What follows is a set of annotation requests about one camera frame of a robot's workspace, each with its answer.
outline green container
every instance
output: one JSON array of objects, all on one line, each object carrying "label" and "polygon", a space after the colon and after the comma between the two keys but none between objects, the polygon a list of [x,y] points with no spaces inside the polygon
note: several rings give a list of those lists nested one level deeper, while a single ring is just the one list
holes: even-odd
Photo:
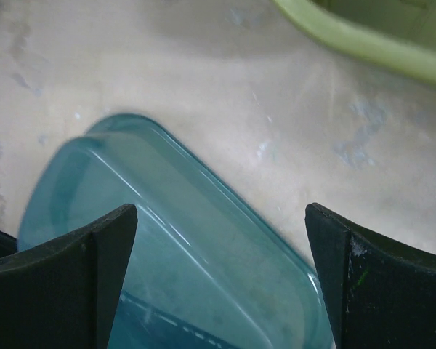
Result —
[{"label": "green container", "polygon": [[341,52],[436,84],[436,0],[274,0]]}]

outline concrete floor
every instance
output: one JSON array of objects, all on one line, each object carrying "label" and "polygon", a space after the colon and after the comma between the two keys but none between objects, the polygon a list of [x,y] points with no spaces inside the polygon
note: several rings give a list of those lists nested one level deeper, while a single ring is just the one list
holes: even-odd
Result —
[{"label": "concrete floor", "polygon": [[317,201],[436,254],[436,91],[263,0],[3,0],[0,229],[53,153],[119,111],[163,124],[308,260]]}]

